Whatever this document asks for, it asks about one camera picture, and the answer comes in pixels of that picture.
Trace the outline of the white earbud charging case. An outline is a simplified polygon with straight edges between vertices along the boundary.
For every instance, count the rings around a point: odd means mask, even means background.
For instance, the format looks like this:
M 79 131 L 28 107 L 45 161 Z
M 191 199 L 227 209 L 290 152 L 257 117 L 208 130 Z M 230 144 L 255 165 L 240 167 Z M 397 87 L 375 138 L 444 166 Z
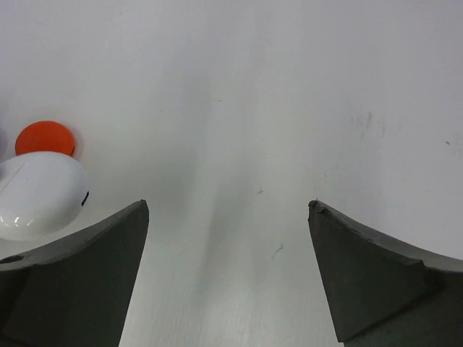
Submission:
M 68 155 L 34 152 L 1 162 L 1 238 L 29 241 L 62 230 L 81 212 L 88 174 Z

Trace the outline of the orange earbud charging case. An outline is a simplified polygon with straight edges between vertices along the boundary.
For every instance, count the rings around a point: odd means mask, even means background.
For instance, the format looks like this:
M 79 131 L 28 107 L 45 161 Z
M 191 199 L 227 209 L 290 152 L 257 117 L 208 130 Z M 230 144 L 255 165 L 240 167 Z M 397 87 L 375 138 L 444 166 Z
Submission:
M 25 127 L 15 142 L 15 154 L 55 152 L 73 156 L 76 142 L 73 133 L 63 124 L 45 120 Z

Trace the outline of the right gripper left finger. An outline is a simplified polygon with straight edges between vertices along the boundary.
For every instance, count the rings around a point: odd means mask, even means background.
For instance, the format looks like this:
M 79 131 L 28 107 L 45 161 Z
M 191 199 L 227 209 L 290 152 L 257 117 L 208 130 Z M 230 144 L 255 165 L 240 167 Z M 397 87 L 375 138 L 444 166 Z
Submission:
M 148 225 L 140 200 L 1 259 L 1 345 L 118 346 Z

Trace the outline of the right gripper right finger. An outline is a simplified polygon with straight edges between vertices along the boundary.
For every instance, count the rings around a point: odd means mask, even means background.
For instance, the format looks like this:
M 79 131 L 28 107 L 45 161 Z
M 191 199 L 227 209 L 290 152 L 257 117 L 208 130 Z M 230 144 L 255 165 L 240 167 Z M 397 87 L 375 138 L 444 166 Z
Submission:
M 395 239 L 320 200 L 308 210 L 338 342 L 462 345 L 461 260 Z

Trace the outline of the purple earbud charging case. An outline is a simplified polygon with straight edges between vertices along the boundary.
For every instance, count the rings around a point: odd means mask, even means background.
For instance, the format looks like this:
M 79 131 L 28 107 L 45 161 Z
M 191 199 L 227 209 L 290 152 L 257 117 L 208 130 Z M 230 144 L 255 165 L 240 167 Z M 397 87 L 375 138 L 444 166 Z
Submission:
M 4 151 L 7 148 L 7 136 L 4 133 L 3 129 L 0 129 L 0 153 L 4 154 Z

